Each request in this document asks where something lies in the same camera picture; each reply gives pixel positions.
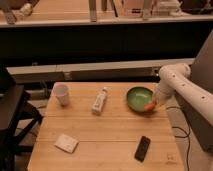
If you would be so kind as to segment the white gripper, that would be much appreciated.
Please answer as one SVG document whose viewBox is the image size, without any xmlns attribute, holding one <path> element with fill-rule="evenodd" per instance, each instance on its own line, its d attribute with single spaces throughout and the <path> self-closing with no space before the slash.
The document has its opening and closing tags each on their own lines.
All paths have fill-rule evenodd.
<svg viewBox="0 0 213 171">
<path fill-rule="evenodd" d="M 157 106 L 162 106 L 171 97 L 171 89 L 164 83 L 156 85 L 153 91 L 153 101 Z"/>
</svg>

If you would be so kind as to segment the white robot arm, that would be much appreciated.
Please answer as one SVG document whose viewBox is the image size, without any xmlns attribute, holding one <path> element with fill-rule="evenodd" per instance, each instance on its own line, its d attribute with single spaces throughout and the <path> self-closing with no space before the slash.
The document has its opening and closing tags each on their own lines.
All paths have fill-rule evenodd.
<svg viewBox="0 0 213 171">
<path fill-rule="evenodd" d="M 160 82 L 154 89 L 153 100 L 161 106 L 174 92 L 177 92 L 213 125 L 213 94 L 191 82 L 188 79 L 190 73 L 191 69 L 186 63 L 161 67 L 159 70 Z"/>
</svg>

